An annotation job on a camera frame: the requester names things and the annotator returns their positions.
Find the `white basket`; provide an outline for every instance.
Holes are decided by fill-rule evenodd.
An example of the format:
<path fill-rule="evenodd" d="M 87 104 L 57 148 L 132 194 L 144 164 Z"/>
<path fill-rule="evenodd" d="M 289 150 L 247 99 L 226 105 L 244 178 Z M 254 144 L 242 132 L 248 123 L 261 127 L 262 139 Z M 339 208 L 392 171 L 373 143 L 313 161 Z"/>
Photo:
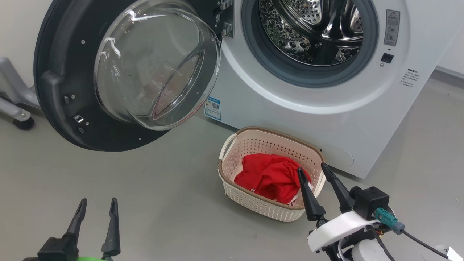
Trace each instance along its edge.
<path fill-rule="evenodd" d="M 325 183 L 321 169 L 324 157 L 310 144 L 284 134 L 258 127 L 244 128 L 231 135 L 222 147 L 218 172 L 227 196 L 238 204 L 264 216 L 283 222 L 292 222 L 305 212 L 304 206 L 289 206 L 248 191 L 231 180 L 241 167 L 243 157 L 249 154 L 277 154 L 293 159 L 307 171 L 317 197 Z"/>

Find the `connector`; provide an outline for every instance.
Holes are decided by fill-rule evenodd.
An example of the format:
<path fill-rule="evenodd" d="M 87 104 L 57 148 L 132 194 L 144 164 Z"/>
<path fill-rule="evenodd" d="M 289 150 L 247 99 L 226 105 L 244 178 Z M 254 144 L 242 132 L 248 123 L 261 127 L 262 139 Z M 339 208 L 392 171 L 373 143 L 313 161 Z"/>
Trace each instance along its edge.
<path fill-rule="evenodd" d="M 398 219 L 395 216 L 393 216 L 383 208 L 376 209 L 374 217 L 382 224 L 385 224 L 389 228 L 391 228 L 397 235 L 402 234 L 403 232 L 401 232 L 401 230 L 405 229 L 403 223 L 398 222 Z"/>

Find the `stainless steel drum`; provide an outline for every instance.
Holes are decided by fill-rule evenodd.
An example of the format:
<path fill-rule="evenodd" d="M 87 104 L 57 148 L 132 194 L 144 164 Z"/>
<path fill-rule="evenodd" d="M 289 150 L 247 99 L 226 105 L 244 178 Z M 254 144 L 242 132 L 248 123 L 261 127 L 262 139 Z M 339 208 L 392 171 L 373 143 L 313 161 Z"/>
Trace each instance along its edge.
<path fill-rule="evenodd" d="M 304 64 L 336 65 L 362 46 L 362 17 L 351 0 L 259 0 L 259 13 L 274 45 Z"/>

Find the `washing machine door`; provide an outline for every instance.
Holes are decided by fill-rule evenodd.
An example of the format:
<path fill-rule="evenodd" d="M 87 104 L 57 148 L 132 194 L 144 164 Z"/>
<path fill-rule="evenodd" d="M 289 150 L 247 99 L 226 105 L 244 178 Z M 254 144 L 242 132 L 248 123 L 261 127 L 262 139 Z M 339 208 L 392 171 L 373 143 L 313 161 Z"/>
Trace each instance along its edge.
<path fill-rule="evenodd" d="M 34 80 L 60 135 L 86 149 L 123 151 L 189 119 L 219 62 L 217 35 L 186 0 L 54 0 Z"/>

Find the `red clothing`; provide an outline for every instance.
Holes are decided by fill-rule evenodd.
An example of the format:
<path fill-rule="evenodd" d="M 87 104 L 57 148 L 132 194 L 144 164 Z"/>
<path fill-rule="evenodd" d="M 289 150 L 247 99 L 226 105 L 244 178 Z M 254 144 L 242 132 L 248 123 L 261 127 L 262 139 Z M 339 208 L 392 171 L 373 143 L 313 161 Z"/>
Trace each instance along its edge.
<path fill-rule="evenodd" d="M 300 165 L 287 157 L 251 154 L 243 158 L 242 164 L 243 171 L 235 177 L 234 182 L 258 195 L 289 204 L 300 189 Z M 308 173 L 303 171 L 311 182 Z"/>

